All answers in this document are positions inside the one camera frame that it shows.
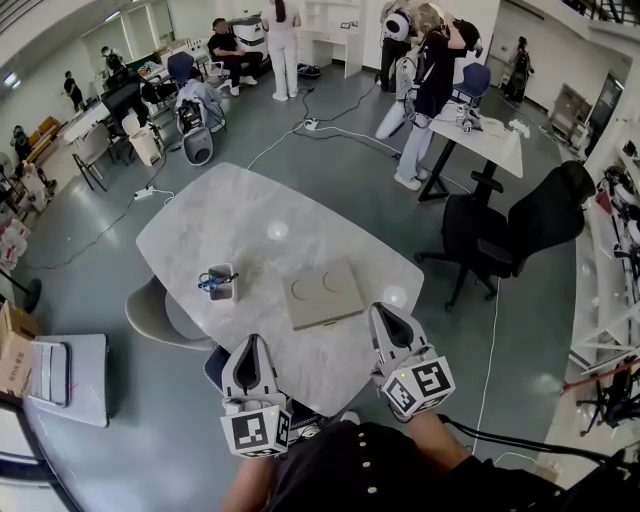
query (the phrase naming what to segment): black shirt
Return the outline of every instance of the black shirt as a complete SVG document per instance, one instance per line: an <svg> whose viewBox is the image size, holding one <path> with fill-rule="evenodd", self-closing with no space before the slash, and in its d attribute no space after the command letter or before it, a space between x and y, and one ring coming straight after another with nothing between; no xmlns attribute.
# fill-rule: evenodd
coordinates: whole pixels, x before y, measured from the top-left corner
<svg viewBox="0 0 640 512"><path fill-rule="evenodd" d="M296 443L277 459L263 512L506 512L527 509L557 490L525 471L498 469L474 457L442 478L401 432L345 421Z"/></svg>
<svg viewBox="0 0 640 512"><path fill-rule="evenodd" d="M215 57L213 50L224 50L227 52L235 52L238 49L238 43L234 35L229 32L228 34L213 34L213 37L209 39L207 43L209 53L212 57Z"/></svg>
<svg viewBox="0 0 640 512"><path fill-rule="evenodd" d="M78 104L82 102L82 92L80 91L80 88L76 85L76 81L73 78L67 78L64 81L64 90L67 92L67 94L69 94L71 92L71 89L73 89L74 85L76 86L76 88L71 93L70 98L73 100L75 104Z"/></svg>
<svg viewBox="0 0 640 512"><path fill-rule="evenodd" d="M416 111L428 117L436 117L451 98L456 59L466 57L466 50L452 50L449 39L439 32L427 37L426 69L431 73L423 82L416 100Z"/></svg>

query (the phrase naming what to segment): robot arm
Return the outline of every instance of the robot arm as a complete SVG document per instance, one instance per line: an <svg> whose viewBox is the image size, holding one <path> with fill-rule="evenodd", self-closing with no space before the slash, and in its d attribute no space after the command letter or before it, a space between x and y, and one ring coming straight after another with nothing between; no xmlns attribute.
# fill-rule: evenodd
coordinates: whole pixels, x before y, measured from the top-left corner
<svg viewBox="0 0 640 512"><path fill-rule="evenodd" d="M255 459L288 450L289 400L278 391L264 340L252 334L222 370L222 428L231 453Z"/></svg>
<svg viewBox="0 0 640 512"><path fill-rule="evenodd" d="M438 357L420 323L389 304L369 309L373 348L378 362L372 378L400 421L433 409L455 389L445 357Z"/></svg>

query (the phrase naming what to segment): pen holder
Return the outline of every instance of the pen holder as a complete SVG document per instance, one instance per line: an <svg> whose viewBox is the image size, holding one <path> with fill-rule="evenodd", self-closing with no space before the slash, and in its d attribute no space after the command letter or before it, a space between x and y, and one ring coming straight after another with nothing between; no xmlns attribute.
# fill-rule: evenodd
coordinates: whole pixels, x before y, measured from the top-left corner
<svg viewBox="0 0 640 512"><path fill-rule="evenodd" d="M221 263L209 268L209 275L212 278L232 276L233 266L230 263ZM214 304L235 304L238 301L238 280L234 279L230 283L218 285L215 290L209 292L209 300Z"/></svg>

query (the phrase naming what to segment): ceiling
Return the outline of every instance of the ceiling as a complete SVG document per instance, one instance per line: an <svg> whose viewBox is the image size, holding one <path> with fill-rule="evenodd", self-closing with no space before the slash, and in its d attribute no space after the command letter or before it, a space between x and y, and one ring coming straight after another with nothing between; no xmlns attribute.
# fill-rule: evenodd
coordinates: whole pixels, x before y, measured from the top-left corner
<svg viewBox="0 0 640 512"><path fill-rule="evenodd" d="M20 78L28 76L49 55L101 25L109 14L117 10L137 8L143 4L143 1L98 0L81 7L29 42L2 67L0 76L6 76L10 71L17 73ZM6 87L0 87L0 98L4 97L8 90Z"/></svg>

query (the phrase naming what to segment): power strip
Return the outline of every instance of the power strip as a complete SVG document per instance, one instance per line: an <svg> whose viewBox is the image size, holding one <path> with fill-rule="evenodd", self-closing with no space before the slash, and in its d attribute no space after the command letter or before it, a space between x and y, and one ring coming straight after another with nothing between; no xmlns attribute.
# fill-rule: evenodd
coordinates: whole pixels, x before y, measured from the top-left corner
<svg viewBox="0 0 640 512"><path fill-rule="evenodd" d="M310 132L315 132L316 128L318 127L318 124L320 124L320 121L316 118L313 119L307 119L304 122L304 127L309 130Z"/></svg>
<svg viewBox="0 0 640 512"><path fill-rule="evenodd" d="M147 197L152 196L157 192L156 188L151 185L150 187L143 188L142 190L138 190L135 194L133 194L133 198L136 201L140 201L141 199L146 199Z"/></svg>

